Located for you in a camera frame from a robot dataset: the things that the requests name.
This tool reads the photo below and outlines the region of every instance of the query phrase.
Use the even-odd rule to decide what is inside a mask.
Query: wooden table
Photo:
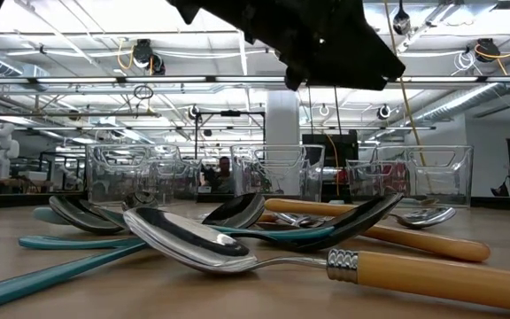
[[[171,210],[192,217],[210,212],[215,206],[188,204]],[[0,280],[99,252],[19,247],[17,238],[25,235],[89,237],[71,226],[36,221],[32,210],[33,207],[0,209]],[[395,225],[392,220],[382,223]],[[510,269],[510,212],[459,212],[451,221],[428,231],[483,241],[492,249],[487,264]],[[290,254],[257,240],[247,242],[260,259]],[[342,247],[433,257],[366,238],[348,240]],[[334,282],[328,280],[325,271],[294,265],[262,268],[240,276],[208,276],[150,249],[0,307],[0,318],[39,317],[476,319],[510,318],[510,312]]]

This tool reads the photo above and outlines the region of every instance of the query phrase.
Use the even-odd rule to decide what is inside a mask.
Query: man
[[[206,177],[208,184],[212,186],[212,192],[233,193],[233,178],[229,171],[229,157],[223,156],[218,164],[220,172],[214,178]]]

